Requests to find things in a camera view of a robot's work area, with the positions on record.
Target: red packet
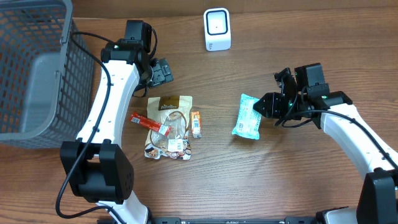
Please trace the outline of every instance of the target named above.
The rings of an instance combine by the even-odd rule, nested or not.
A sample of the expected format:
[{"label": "red packet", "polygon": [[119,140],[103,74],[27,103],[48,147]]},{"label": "red packet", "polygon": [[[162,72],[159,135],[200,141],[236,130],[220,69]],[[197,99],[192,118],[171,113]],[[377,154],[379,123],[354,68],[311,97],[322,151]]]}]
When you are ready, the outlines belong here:
[{"label": "red packet", "polygon": [[160,124],[159,122],[154,121],[153,119],[149,119],[145,116],[139,115],[136,112],[132,113],[130,121],[140,124],[141,126],[149,128],[151,130],[154,130],[160,134],[163,134],[164,136],[168,136],[170,130],[172,129],[171,126]]}]

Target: product label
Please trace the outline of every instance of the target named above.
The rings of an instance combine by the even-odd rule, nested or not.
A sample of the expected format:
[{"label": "product label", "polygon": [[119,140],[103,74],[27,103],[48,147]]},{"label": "product label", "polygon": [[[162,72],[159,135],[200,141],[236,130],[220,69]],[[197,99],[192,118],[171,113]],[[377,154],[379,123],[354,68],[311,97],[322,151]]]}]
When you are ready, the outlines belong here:
[{"label": "product label", "polygon": [[184,150],[182,139],[169,139],[167,150],[170,152],[182,152]]},{"label": "product label", "polygon": [[161,125],[159,128],[159,133],[163,134],[164,136],[167,136],[170,132],[170,126],[166,126],[166,125]]},{"label": "product label", "polygon": [[137,123],[137,124],[139,124],[139,122],[140,122],[140,120],[138,118],[132,118],[131,121],[134,122],[134,123]]},{"label": "product label", "polygon": [[239,126],[238,126],[238,132],[239,133],[242,133],[243,132],[243,123],[239,123]]},{"label": "product label", "polygon": [[178,109],[180,106],[180,96],[162,96],[159,100],[159,110]]},{"label": "product label", "polygon": [[193,132],[194,133],[199,133],[200,132],[199,120],[198,119],[194,119],[193,120]]}]

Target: small white device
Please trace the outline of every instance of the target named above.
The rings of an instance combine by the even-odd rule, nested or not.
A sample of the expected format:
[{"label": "small white device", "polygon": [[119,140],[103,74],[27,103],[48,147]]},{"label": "small white device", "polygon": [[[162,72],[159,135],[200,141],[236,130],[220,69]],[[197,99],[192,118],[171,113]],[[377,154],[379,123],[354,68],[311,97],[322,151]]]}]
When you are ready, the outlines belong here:
[{"label": "small white device", "polygon": [[229,12],[225,8],[208,9],[203,14],[205,23],[205,45],[208,51],[231,48],[231,25]]}]

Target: blue snack package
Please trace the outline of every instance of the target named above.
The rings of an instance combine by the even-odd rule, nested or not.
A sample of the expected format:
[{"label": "blue snack package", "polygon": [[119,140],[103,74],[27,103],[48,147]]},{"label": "blue snack package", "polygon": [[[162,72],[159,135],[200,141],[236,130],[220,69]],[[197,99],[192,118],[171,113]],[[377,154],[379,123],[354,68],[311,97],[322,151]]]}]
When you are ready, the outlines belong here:
[{"label": "blue snack package", "polygon": [[242,94],[238,120],[236,121],[235,128],[232,130],[232,134],[249,139],[260,139],[259,126],[261,114],[253,110],[253,104],[257,101],[259,99]]}]

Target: wire mesh basket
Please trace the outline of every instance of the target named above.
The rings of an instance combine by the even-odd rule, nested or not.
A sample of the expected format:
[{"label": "wire mesh basket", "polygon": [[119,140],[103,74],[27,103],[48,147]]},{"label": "wire mesh basket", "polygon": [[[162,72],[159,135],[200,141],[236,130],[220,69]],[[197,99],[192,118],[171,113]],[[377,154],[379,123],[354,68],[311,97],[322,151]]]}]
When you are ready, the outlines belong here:
[{"label": "wire mesh basket", "polygon": [[72,10],[70,0],[0,1],[0,143],[60,147],[83,126],[94,61],[70,40]]}]

